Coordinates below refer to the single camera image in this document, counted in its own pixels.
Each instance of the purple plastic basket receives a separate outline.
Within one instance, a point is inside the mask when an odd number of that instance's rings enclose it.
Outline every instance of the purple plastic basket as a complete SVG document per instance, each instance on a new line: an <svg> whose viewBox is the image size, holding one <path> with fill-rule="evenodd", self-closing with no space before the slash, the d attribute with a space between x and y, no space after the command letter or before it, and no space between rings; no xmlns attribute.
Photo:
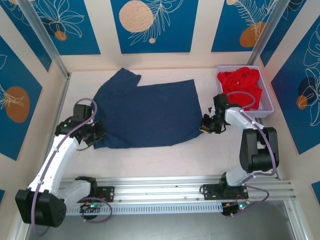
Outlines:
<svg viewBox="0 0 320 240"><path fill-rule="evenodd" d="M259 109L257 110L250 110L245 111L246 114L248 114L252 118L265 118L269 114L273 113L275 111L274 106L271 102L265 81L262 77L261 71L258 66L254 65L220 65L216 68L217 74L218 73L224 73L224 72L234 72L242 67L248 67L250 69L257 69L260 73L260 78L257 82L259 88L262 89L261 99L259 103ZM218 93L221 94L223 92L222 85L218 78L216 78L216 83L218 87Z"/></svg>

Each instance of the white tabletop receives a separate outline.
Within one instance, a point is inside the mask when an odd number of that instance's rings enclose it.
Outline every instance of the white tabletop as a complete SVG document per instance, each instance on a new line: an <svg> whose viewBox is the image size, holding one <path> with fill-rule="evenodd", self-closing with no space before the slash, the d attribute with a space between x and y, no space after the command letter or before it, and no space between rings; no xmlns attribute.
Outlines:
<svg viewBox="0 0 320 240"><path fill-rule="evenodd" d="M208 113L218 94L215 68L133 70L142 76L138 86L194 79L202 113ZM72 115L75 102L93 98L116 71L79 71L71 76L61 118ZM109 149L93 147L77 151L64 178L88 177L181 177L220 175L239 163L241 134L232 126L222 134L201 134L174 146Z"/></svg>

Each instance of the navy blue t-shirt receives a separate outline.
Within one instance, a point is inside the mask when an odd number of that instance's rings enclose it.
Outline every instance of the navy blue t-shirt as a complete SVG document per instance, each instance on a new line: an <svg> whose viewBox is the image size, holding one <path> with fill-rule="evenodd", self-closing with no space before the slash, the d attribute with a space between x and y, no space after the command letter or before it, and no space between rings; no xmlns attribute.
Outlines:
<svg viewBox="0 0 320 240"><path fill-rule="evenodd" d="M194 80L137 86L141 75L124 68L95 97L95 121L106 136L94 148L172 146L201 134L202 112Z"/></svg>

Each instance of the red cloth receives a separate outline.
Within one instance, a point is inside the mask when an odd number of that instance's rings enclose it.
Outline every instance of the red cloth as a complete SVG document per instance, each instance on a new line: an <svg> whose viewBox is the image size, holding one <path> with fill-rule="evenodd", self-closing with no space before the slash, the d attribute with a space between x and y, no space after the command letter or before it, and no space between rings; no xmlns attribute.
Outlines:
<svg viewBox="0 0 320 240"><path fill-rule="evenodd" d="M254 96L255 104L249 108L245 108L245 110L259 108L262 89L257 84L260 78L260 73L257 69L250 69L245 66L234 72L219 72L217 78L222 85L223 94L243 91ZM239 104L241 107L250 105L253 102L252 97L244 93L230 94L228 100L231 104Z"/></svg>

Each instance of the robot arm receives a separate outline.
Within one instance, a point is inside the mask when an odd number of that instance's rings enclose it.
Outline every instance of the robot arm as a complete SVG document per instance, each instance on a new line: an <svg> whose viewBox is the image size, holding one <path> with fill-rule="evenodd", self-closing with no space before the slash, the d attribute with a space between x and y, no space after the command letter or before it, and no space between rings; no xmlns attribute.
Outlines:
<svg viewBox="0 0 320 240"><path fill-rule="evenodd" d="M273 127L264 127L249 117L238 104L230 104L225 94L213 98L214 108L210 115L203 116L200 130L205 133L221 134L226 125L231 125L242 133L239 160L232 170L224 173L220 179L219 190L225 199L233 199L239 186L257 173L267 172L273 168L273 162L267 143L260 131L265 134L271 146L275 165L279 165L277 131Z"/></svg>
<svg viewBox="0 0 320 240"><path fill-rule="evenodd" d="M58 227L63 222L69 207L84 197L96 197L97 182L90 177L78 177L63 192L58 192L58 190L67 164L80 142L84 141L88 146L91 146L106 134L101 122L88 122L73 132L65 139L55 153L52 162L48 164L62 139L79 124L88 120L92 115L92 110L92 107L88 105L76 104L74 106L73 116L56 127L53 145L39 173L26 190L17 192L15 201L25 223L31 223L32 202L39 183L41 186L35 207L35 224L37 225ZM41 176L46 168L45 177L41 181Z"/></svg>

